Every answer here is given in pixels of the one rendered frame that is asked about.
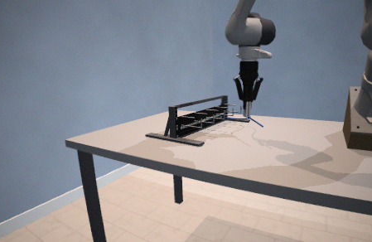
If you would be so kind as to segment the black patch panel rack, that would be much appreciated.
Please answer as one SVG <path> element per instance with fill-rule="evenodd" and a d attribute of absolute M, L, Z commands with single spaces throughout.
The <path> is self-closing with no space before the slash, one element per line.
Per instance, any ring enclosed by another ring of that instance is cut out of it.
<path fill-rule="evenodd" d="M 182 115 L 180 117 L 177 117 L 177 109 L 194 105 L 194 104 L 200 104 L 204 102 L 208 102 L 211 100 L 221 99 L 221 104 L 219 106 L 215 106 L 213 108 L 204 109 L 201 111 L 197 111 L 191 114 Z M 205 142 L 192 140 L 184 138 L 185 136 L 188 136 L 190 134 L 196 133 L 198 131 L 201 131 L 205 128 L 211 127 L 213 125 L 216 125 L 218 123 L 224 122 L 225 120 L 229 121 L 237 121 L 237 122 L 245 122 L 248 123 L 250 119 L 225 119 L 228 118 L 228 112 L 233 113 L 232 116 L 234 116 L 234 108 L 233 112 L 228 111 L 228 95 L 221 95 L 213 98 L 208 99 L 202 99 L 197 100 L 189 103 L 184 104 L 178 104 L 169 106 L 169 117 L 167 120 L 167 126 L 164 135 L 158 134 L 158 133 L 148 133 L 145 134 L 145 137 L 150 138 L 157 138 L 162 140 L 167 140 L 175 143 L 184 143 L 192 146 L 201 147 Z M 234 105 L 233 105 L 234 106 Z M 216 107 L 224 107 L 224 108 L 216 108 Z M 219 111 L 213 111 L 213 110 L 219 110 Z M 189 117 L 189 118 L 185 118 Z M 246 120 L 246 121 L 244 121 Z M 248 120 L 248 121 L 247 121 Z M 170 129 L 170 134 L 168 134 Z"/>

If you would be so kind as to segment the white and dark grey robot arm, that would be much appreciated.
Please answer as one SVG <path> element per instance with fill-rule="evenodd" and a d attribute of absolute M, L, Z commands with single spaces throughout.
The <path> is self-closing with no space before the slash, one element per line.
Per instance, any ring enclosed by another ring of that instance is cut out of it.
<path fill-rule="evenodd" d="M 254 2 L 255 0 L 239 0 L 225 28 L 226 39 L 233 45 L 239 45 L 239 58 L 242 57 L 242 61 L 272 58 L 271 53 L 261 51 L 260 45 L 266 46 L 273 41 L 276 28 L 271 20 L 262 18 L 256 12 L 250 12 Z M 360 37 L 370 50 L 354 108 L 372 124 L 372 0 L 364 0 L 364 22 Z"/>

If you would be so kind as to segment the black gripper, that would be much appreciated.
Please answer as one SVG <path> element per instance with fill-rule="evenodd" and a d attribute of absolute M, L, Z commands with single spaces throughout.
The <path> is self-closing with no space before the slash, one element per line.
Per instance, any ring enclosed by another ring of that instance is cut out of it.
<path fill-rule="evenodd" d="M 240 83 L 240 79 L 243 81 L 243 90 Z M 255 80 L 256 82 L 254 85 Z M 253 102 L 253 100 L 256 100 L 258 90 L 262 81 L 263 78 L 258 76 L 257 61 L 241 61 L 239 63 L 239 75 L 236 78 L 234 78 L 234 82 L 236 83 L 239 99 L 244 101 L 243 116 L 245 118 L 247 118 L 248 116 L 250 117 L 251 103 Z"/>

